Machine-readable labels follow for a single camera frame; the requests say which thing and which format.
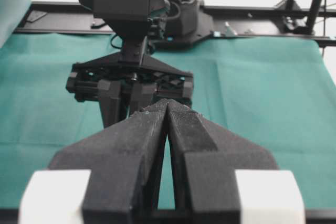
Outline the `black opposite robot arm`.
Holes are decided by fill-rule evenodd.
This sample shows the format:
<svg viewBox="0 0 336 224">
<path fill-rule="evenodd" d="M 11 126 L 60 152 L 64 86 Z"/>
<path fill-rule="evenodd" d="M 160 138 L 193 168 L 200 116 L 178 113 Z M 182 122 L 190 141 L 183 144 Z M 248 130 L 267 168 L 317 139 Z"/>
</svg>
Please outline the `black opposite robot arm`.
<svg viewBox="0 0 336 224">
<path fill-rule="evenodd" d="M 75 63 L 66 88 L 97 101 L 104 129 L 59 150 L 49 169 L 90 176 L 84 223 L 240 223 L 236 171 L 277 170 L 265 148 L 191 109 L 193 74 L 152 57 L 156 40 L 195 35 L 199 0 L 79 0 L 122 39 Z"/>
</svg>

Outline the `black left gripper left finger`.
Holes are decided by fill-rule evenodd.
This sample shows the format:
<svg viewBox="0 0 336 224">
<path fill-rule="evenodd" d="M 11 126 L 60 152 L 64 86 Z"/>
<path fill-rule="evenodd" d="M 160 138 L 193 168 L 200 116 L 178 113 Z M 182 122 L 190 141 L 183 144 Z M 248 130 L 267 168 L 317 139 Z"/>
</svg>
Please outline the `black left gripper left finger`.
<svg viewBox="0 0 336 224">
<path fill-rule="evenodd" d="M 133 223 L 157 208 L 167 104 L 162 99 L 54 155 L 49 169 L 91 170 L 85 223 Z"/>
</svg>

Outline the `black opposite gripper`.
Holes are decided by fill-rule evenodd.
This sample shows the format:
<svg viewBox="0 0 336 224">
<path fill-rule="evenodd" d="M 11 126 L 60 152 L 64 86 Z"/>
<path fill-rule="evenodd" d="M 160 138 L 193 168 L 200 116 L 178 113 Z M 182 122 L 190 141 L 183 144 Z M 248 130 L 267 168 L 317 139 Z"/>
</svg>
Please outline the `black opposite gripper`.
<svg viewBox="0 0 336 224">
<path fill-rule="evenodd" d="M 79 102 L 98 100 L 104 128 L 120 121 L 121 95 L 131 95 L 129 116 L 154 97 L 191 103 L 193 74 L 153 58 L 151 49 L 146 37 L 124 40 L 118 52 L 74 63 L 66 89 Z"/>
</svg>

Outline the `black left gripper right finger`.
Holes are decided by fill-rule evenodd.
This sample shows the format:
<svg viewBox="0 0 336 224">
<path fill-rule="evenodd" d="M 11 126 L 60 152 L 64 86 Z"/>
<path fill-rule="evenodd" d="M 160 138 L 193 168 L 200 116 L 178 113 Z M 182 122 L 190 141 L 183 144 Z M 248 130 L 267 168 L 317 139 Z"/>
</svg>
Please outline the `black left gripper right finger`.
<svg viewBox="0 0 336 224">
<path fill-rule="evenodd" d="M 175 205 L 192 223 L 239 223 L 236 169 L 278 169 L 267 149 L 169 101 Z"/>
</svg>

